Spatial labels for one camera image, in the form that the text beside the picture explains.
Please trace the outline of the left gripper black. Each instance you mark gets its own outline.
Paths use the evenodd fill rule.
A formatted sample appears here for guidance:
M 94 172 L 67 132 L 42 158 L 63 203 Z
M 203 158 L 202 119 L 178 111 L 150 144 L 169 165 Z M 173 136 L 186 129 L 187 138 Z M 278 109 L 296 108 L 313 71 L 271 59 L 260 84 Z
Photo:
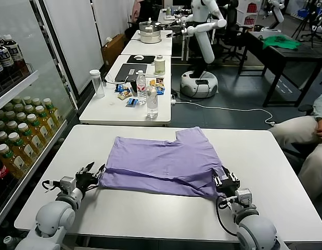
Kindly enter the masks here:
M 98 187 L 98 180 L 106 170 L 106 164 L 103 164 L 99 167 L 96 173 L 89 172 L 94 163 L 95 162 L 91 162 L 86 167 L 80 168 L 75 174 L 76 187 L 81 192 L 87 192 Z

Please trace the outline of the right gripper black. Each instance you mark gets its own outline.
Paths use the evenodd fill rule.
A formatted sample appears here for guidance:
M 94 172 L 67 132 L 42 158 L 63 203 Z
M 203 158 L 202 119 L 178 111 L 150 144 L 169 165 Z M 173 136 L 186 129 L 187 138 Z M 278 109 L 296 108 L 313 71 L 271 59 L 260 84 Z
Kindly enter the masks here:
M 223 180 L 220 180 L 217 172 L 213 170 L 213 180 L 216 185 L 216 191 L 225 196 L 235 196 L 235 192 L 240 187 L 240 181 L 235 176 L 233 172 L 230 172 L 228 169 L 223 169 L 224 175 Z

